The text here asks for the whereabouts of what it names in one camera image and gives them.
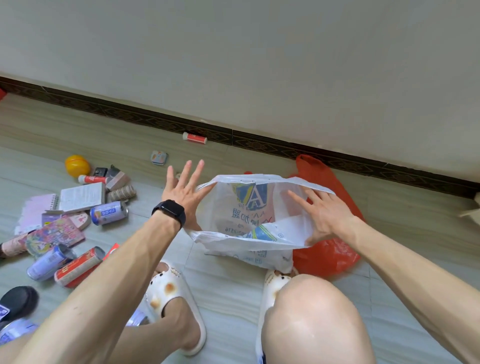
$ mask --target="red plastic bag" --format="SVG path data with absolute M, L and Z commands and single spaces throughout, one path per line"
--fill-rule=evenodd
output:
M 297 168 L 298 177 L 331 189 L 355 216 L 365 220 L 348 192 L 325 164 L 314 157 L 301 154 L 297 157 Z M 322 240 L 310 248 L 293 250 L 294 267 L 300 273 L 319 277 L 341 273 L 359 259 L 360 256 L 339 238 Z

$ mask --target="baseboard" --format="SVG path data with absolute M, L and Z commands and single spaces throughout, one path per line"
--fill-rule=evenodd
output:
M 79 95 L 50 87 L 30 84 L 0 76 L 0 88 L 6 92 L 87 111 L 123 121 L 147 125 L 174 133 L 189 132 L 206 136 L 209 141 L 237 146 L 289 159 L 299 154 L 308 154 L 321 160 L 331 168 L 364 176 L 394 181 L 410 186 L 425 188 L 455 196 L 473 198 L 480 191 L 480 183 L 443 176 L 380 162 L 373 159 L 351 156 L 325 149 L 285 142 L 230 128 L 206 124 L 156 111 L 137 108 L 96 97 Z

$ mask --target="cat-design slipper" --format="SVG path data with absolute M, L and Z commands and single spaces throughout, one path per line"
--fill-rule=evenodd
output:
M 298 271 L 293 268 L 292 275 L 295 276 Z M 262 296 L 262 303 L 260 303 L 260 316 L 258 317 L 257 341 L 255 343 L 255 354 L 257 356 L 258 364 L 265 364 L 264 352 L 262 350 L 262 328 L 264 326 L 265 313 L 275 303 L 278 291 L 285 286 L 292 277 L 285 275 L 278 270 L 269 269 L 265 276 L 264 293 Z
M 182 297 L 187 302 L 188 306 L 192 310 L 193 317 L 195 317 L 198 326 L 200 326 L 200 340 L 198 340 L 197 345 L 193 349 L 180 349 L 180 351 L 185 356 L 195 355 L 203 347 L 207 338 L 207 331 L 204 321 L 200 315 L 200 310 L 193 299 L 192 292 L 190 291 L 190 288 L 188 287 L 188 284 L 185 281 L 182 273 L 172 267 L 170 263 L 163 260 L 162 263 L 165 263 L 168 266 L 168 270 L 163 273 L 159 273 L 152 278 L 150 284 L 148 285 L 145 299 L 157 317 L 162 317 L 163 309 L 167 303 L 174 298 Z

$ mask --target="black smartwatch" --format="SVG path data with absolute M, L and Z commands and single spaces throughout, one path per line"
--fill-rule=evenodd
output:
M 152 211 L 152 215 L 155 213 L 155 211 L 161 210 L 164 214 L 173 217 L 180 223 L 180 229 L 183 227 L 185 224 L 185 209 L 183 208 L 182 205 L 177 204 L 173 200 L 166 200 L 160 202 L 157 206 L 154 207 Z

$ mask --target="yellow ball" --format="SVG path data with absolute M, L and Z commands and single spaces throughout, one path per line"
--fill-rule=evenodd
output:
M 65 168 L 67 173 L 72 177 L 78 178 L 82 174 L 88 175 L 90 173 L 90 164 L 85 158 L 79 155 L 73 155 L 65 160 Z

